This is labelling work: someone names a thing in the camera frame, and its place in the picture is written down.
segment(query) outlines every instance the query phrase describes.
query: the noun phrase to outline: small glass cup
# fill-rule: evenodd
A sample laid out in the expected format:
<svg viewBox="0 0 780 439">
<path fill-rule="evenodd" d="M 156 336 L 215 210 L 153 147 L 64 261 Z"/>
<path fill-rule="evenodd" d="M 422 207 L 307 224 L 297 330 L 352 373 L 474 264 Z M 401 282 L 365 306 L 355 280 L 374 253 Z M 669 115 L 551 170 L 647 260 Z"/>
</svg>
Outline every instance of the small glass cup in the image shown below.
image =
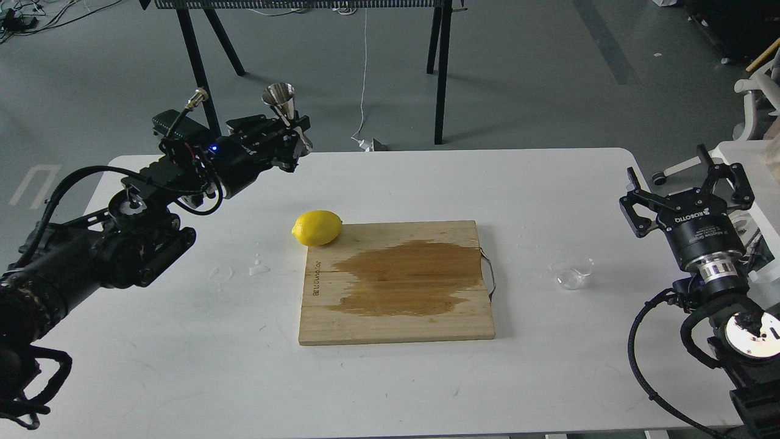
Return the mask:
<svg viewBox="0 0 780 439">
<path fill-rule="evenodd" d="M 585 253 L 571 251 L 563 259 L 553 262 L 549 268 L 553 281 L 559 287 L 579 290 L 586 286 L 595 265 L 593 259 Z"/>
</svg>

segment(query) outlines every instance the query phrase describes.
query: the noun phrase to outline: wooden cutting board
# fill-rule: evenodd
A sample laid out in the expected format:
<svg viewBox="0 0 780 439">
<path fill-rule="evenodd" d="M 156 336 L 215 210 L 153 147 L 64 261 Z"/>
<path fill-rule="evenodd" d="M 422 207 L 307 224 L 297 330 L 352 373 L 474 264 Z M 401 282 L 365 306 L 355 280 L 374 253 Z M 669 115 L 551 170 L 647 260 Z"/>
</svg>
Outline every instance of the wooden cutting board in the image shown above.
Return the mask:
<svg viewBox="0 0 780 439">
<path fill-rule="evenodd" d="M 303 345 L 494 337 L 474 221 L 344 224 L 309 247 Z"/>
</svg>

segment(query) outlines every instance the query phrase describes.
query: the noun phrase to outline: chair wheel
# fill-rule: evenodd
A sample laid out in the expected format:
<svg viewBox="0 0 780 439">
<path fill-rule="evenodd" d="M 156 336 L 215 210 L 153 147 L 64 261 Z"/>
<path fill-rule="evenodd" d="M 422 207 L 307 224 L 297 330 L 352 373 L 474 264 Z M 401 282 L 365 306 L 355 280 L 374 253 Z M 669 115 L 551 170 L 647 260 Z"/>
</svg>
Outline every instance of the chair wheel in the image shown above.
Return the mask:
<svg viewBox="0 0 780 439">
<path fill-rule="evenodd" d="M 666 183 L 666 175 L 664 175 L 663 172 L 654 173 L 652 179 L 653 179 L 653 184 L 655 184 L 656 186 L 661 186 L 662 184 Z"/>
</svg>

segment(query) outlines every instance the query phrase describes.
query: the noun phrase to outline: white table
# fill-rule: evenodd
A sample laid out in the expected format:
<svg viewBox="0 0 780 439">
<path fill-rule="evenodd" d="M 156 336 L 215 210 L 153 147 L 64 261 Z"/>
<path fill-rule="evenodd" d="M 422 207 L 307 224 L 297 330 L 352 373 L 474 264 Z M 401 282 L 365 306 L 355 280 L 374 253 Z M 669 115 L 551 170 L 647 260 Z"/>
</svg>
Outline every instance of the white table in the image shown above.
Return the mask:
<svg viewBox="0 0 780 439">
<path fill-rule="evenodd" d="M 712 151 L 712 156 L 723 163 L 742 163 L 745 174 L 756 195 L 753 207 L 748 211 L 764 235 L 775 260 L 756 273 L 754 282 L 772 282 L 780 278 L 780 184 L 761 160 L 770 141 L 725 141 Z"/>
<path fill-rule="evenodd" d="M 138 169 L 153 156 L 113 166 Z M 683 427 L 647 399 L 626 360 L 644 301 L 684 277 L 661 233 L 637 239 L 618 205 L 625 150 L 314 153 L 270 170 L 200 218 L 198 241 L 150 287 L 98 291 L 39 345 L 74 358 L 35 437 L 370 437 Z M 90 203 L 119 189 L 105 176 Z M 301 347 L 312 209 L 346 223 L 477 221 L 493 260 L 496 339 Z M 566 249 L 596 262 L 585 290 L 545 267 Z M 269 268 L 250 276 L 255 261 Z M 647 379 L 712 426 L 739 424 L 726 375 L 679 342 L 685 315 L 652 312 L 637 342 Z M 30 437 L 0 423 L 4 438 Z"/>
</svg>

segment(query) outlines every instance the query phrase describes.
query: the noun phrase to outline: black cabinet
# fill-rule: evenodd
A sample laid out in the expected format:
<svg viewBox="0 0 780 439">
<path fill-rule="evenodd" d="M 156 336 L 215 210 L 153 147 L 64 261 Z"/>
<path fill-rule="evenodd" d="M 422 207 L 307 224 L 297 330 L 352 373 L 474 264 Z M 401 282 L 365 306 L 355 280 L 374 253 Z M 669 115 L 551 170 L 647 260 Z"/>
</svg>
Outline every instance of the black cabinet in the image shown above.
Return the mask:
<svg viewBox="0 0 780 439">
<path fill-rule="evenodd" d="M 780 0 L 683 0 L 724 59 L 755 59 L 780 37 Z"/>
</svg>

